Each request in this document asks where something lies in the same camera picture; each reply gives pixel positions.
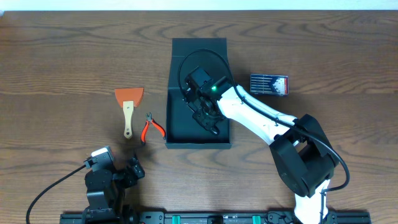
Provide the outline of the orange scraper wooden handle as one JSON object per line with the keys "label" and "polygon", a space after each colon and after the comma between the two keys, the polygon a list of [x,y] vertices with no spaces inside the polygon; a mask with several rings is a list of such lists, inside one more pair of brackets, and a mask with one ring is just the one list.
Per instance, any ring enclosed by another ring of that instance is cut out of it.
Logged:
{"label": "orange scraper wooden handle", "polygon": [[123,109],[124,113],[124,137],[131,139],[132,130],[132,117],[134,110],[140,105],[143,95],[144,87],[137,88],[118,88],[114,91],[116,101]]}

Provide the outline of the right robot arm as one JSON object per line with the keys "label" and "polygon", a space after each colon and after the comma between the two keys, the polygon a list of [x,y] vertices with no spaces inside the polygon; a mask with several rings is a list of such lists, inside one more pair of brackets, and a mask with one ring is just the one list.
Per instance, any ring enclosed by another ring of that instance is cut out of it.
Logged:
{"label": "right robot arm", "polygon": [[301,223],[322,223],[328,210],[326,193],[341,158],[332,149],[319,122],[306,114],[300,119],[255,99],[229,78],[185,78],[183,91],[195,103],[193,119],[219,134],[217,122],[229,118],[259,136],[271,151],[277,172],[295,194],[294,215]]}

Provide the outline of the blue precision screwdriver set case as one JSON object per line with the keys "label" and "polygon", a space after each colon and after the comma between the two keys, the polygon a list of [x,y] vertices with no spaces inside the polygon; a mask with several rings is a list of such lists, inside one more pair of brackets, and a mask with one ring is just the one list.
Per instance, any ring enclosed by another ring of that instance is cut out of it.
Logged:
{"label": "blue precision screwdriver set case", "polygon": [[287,96],[289,94],[289,77],[254,73],[250,75],[249,86],[250,92],[255,95]]}

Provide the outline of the red handled pliers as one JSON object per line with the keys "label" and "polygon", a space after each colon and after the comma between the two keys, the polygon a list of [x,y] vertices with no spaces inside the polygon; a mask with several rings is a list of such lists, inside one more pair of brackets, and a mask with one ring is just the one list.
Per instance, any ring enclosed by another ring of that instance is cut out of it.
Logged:
{"label": "red handled pliers", "polygon": [[144,128],[143,128],[143,130],[141,132],[141,138],[140,138],[142,145],[146,144],[146,134],[147,134],[147,131],[148,131],[148,129],[149,129],[149,127],[151,125],[153,125],[160,132],[160,134],[162,135],[163,139],[166,139],[166,131],[165,131],[165,129],[161,125],[159,125],[152,118],[152,113],[147,113],[146,114],[146,123],[145,123],[145,126],[144,126]]}

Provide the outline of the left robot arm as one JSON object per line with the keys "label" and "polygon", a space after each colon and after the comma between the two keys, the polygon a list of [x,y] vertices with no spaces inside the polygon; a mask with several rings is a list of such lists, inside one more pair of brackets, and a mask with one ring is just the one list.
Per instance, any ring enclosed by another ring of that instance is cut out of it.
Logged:
{"label": "left robot arm", "polygon": [[88,160],[91,167],[85,175],[86,196],[89,206],[81,215],[82,223],[138,223],[138,214],[124,204],[126,189],[135,186],[145,177],[144,169],[135,157],[127,160],[124,168],[117,170],[107,156]]}

